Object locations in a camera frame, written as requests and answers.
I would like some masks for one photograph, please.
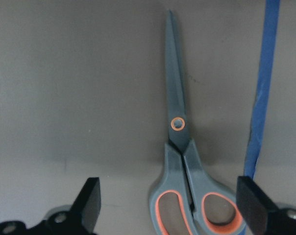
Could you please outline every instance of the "scissors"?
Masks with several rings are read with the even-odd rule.
[[[200,235],[197,227],[208,235],[237,235],[245,223],[236,207],[235,194],[204,171],[195,141],[189,135],[178,28],[171,11],[168,11],[166,21],[165,44],[169,142],[165,144],[163,177],[149,198],[154,228],[158,235],[169,234],[160,216],[159,201],[163,195],[174,193],[189,235]],[[234,217],[227,224],[217,224],[207,218],[204,202],[210,195],[220,197],[234,207]]]

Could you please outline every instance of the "pivot screw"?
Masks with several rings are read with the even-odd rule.
[[[181,131],[185,127],[185,120],[181,117],[175,117],[171,121],[171,127],[175,131]]]
[[[54,221],[55,223],[63,223],[66,220],[67,216],[65,213],[60,213],[58,214],[55,218]]]
[[[296,219],[296,211],[295,210],[288,210],[286,212],[287,216],[291,219]]]
[[[15,223],[8,223],[6,227],[2,230],[3,234],[10,234],[16,230],[16,224]]]

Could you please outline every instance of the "screw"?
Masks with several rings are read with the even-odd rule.
[[[67,217],[65,213],[60,213],[54,218],[54,221],[55,223],[63,223],[66,220],[66,218]]]
[[[16,224],[15,223],[8,223],[6,227],[2,230],[3,234],[10,234],[16,230]]]
[[[296,219],[296,211],[295,210],[288,210],[286,212],[287,216],[291,219]]]
[[[182,125],[183,125],[183,122],[180,119],[177,119],[177,120],[174,121],[174,126],[176,128],[181,128]]]

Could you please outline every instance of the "blue painter's tape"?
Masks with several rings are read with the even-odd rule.
[[[280,0],[266,1],[256,98],[251,115],[250,137],[244,165],[244,175],[252,179],[256,172],[266,121],[279,8]]]

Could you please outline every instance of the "scissor blade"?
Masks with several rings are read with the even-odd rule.
[[[166,80],[168,99],[168,127],[170,142],[183,153],[189,142],[189,132],[185,114],[183,87],[183,65],[179,34],[175,16],[168,11],[166,24]],[[179,119],[182,128],[173,128],[174,121]]]
[[[175,16],[168,11],[166,24],[166,78],[169,117],[185,114],[183,66]]]

